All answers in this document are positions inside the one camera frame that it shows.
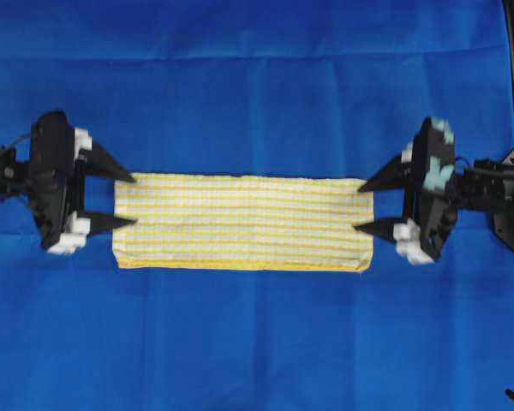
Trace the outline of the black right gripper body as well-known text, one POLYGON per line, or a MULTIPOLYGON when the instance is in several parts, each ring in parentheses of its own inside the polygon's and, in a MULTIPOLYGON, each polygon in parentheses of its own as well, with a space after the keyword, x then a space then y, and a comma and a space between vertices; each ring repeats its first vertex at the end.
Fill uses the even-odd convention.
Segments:
POLYGON ((455 138, 447 120, 428 117, 401 153, 413 204, 394 224, 397 253, 412 265, 435 262, 456 221, 448 191, 455 180, 455 138))

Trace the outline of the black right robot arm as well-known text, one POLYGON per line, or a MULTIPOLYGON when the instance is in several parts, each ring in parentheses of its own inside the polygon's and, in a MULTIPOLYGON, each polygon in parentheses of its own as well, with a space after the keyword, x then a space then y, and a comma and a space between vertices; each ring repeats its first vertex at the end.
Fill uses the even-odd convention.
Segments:
POLYGON ((455 134, 445 119, 429 116, 407 147, 363 183, 360 193, 403 190, 399 217, 359 223, 412 265, 436 262, 461 210, 484 212, 494 234, 514 253, 514 153, 504 161, 485 158, 457 170, 455 134))

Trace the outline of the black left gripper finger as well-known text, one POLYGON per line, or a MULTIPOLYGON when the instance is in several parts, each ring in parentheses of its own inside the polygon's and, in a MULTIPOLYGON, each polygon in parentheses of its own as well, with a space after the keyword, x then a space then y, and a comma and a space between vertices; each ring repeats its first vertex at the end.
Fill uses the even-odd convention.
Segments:
POLYGON ((83 217, 90 221, 89 235, 100 235, 137 222, 136 219, 118 217, 99 211, 84 211, 83 217))
POLYGON ((136 183, 131 173, 121 166, 97 141, 87 151, 87 174, 113 181, 136 183))

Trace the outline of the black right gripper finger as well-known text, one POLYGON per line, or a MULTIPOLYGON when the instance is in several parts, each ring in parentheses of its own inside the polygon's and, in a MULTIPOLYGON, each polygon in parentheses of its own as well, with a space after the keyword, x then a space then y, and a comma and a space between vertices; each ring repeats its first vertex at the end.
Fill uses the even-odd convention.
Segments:
POLYGON ((410 162, 403 162, 398 154, 370 179, 363 183, 358 193, 371 193, 394 189, 405 189, 410 175, 410 162))
POLYGON ((367 223, 354 225, 354 230, 378 237, 388 242, 395 242, 394 227, 405 223, 404 217, 384 217, 367 223))

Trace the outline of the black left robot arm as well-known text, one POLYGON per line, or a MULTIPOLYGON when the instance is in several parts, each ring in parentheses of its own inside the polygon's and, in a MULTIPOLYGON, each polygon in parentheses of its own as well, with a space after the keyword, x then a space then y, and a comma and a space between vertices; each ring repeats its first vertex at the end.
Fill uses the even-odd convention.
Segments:
POLYGON ((14 144, 0 146, 0 201, 26 198, 47 253, 71 255, 88 238, 135 223, 133 218, 86 210, 87 177, 127 183, 135 179, 88 130, 71 125, 64 111, 42 115, 26 137, 26 161, 17 160, 14 144))

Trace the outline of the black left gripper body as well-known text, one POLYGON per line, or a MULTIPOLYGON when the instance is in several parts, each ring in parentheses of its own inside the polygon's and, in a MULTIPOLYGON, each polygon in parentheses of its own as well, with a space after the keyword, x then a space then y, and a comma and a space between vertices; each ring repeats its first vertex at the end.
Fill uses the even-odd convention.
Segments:
POLYGON ((86 245, 90 221, 72 200, 81 193, 75 167, 92 149, 89 131, 72 126, 62 110, 45 113, 31 127, 28 199, 47 253, 70 255, 86 245))

